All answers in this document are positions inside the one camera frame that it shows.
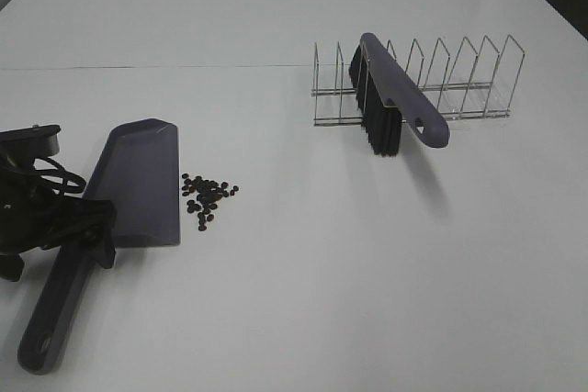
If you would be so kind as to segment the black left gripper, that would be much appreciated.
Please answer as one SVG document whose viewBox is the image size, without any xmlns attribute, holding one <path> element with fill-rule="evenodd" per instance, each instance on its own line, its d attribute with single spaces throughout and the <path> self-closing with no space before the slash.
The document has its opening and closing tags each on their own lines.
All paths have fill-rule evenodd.
<svg viewBox="0 0 588 392">
<path fill-rule="evenodd" d="M 113 203 L 81 198 L 83 177 L 49 157 L 41 160 L 49 167 L 38 169 L 34 162 L 18 163 L 1 154 L 1 278 L 20 279 L 25 252 L 70 245 L 111 269 L 116 256 Z"/>
</svg>

